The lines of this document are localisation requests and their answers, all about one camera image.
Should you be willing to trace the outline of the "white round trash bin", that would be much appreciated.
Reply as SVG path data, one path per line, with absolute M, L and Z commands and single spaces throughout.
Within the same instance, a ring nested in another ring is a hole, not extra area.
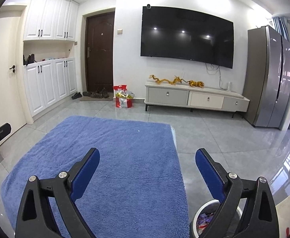
M 206 202 L 195 214 L 193 220 L 190 223 L 190 237 L 200 237 L 205 228 L 210 224 L 217 209 L 220 206 L 218 200 L 210 200 Z M 242 210 L 237 207 L 237 211 L 231 220 L 230 226 L 225 234 L 225 237 L 233 237 L 240 218 L 242 216 Z

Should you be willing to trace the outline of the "blue fluffy rug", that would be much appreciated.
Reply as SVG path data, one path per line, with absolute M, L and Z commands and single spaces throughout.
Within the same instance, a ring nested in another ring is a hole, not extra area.
M 96 148 L 100 162 L 78 210 L 97 237 L 188 237 L 189 213 L 179 159 L 167 124 L 73 115 L 52 129 L 1 185 L 15 226 L 28 178 L 68 171 Z

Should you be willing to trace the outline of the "shoes by door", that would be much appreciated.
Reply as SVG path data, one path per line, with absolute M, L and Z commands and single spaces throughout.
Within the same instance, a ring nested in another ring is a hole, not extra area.
M 98 89 L 94 92 L 88 92 L 88 91 L 84 91 L 83 93 L 80 92 L 76 92 L 71 99 L 75 100 L 75 99 L 79 99 L 81 97 L 90 97 L 90 98 L 96 98 L 96 99 L 103 99 L 103 98 L 109 98 L 109 93 L 108 91 L 103 88 L 101 91 L 99 91 Z

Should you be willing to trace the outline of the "silver double-door refrigerator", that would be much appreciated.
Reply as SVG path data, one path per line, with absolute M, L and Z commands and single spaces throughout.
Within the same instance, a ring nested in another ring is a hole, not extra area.
M 281 128 L 290 97 L 290 42 L 269 25 L 248 30 L 243 96 L 252 126 Z

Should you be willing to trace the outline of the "white router on cabinet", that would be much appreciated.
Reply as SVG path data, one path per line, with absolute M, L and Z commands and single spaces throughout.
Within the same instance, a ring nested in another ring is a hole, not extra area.
M 227 91 L 232 91 L 232 82 L 228 82 Z

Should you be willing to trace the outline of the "white shoe cabinet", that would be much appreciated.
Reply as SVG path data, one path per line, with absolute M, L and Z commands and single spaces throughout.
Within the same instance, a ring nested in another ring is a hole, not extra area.
M 24 26 L 24 85 L 36 116 L 77 90 L 74 41 L 78 3 L 31 0 Z

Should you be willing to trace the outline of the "golden dragon ornament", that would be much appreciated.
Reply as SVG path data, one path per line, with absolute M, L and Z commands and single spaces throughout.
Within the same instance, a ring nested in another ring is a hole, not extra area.
M 182 84 L 184 82 L 193 88 L 204 88 L 205 87 L 205 84 L 202 81 L 194 81 L 194 80 L 186 81 L 184 79 L 181 79 L 178 76 L 175 76 L 172 81 L 168 80 L 168 79 L 159 79 L 155 75 L 150 75 L 149 78 L 153 79 L 155 81 L 155 83 L 157 83 L 157 84 L 162 84 L 163 82 L 166 82 L 166 83 L 171 84 L 171 85 L 176 85 L 178 83 Z

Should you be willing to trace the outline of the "red white gift bag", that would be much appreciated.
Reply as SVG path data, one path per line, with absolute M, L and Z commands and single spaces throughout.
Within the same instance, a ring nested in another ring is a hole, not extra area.
M 115 105 L 117 108 L 131 108 L 135 94 L 127 90 L 126 85 L 115 85 L 113 87 Z

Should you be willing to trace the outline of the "white grey TV cabinet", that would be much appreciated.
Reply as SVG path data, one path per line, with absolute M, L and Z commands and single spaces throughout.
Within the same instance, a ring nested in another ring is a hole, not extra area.
M 145 87 L 146 107 L 159 105 L 245 113 L 249 106 L 249 99 L 246 97 L 222 89 L 193 88 L 184 84 L 157 84 L 151 81 L 147 82 Z

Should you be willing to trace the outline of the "dark brown entrance door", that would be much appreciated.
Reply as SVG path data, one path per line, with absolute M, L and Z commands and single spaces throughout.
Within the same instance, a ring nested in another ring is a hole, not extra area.
M 85 35 L 85 70 L 89 92 L 113 92 L 114 15 L 88 17 Z

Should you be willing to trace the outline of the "large black wall television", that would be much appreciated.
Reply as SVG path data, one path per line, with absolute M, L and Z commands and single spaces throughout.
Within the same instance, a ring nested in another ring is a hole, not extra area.
M 142 57 L 172 58 L 233 67 L 233 22 L 172 7 L 142 10 Z

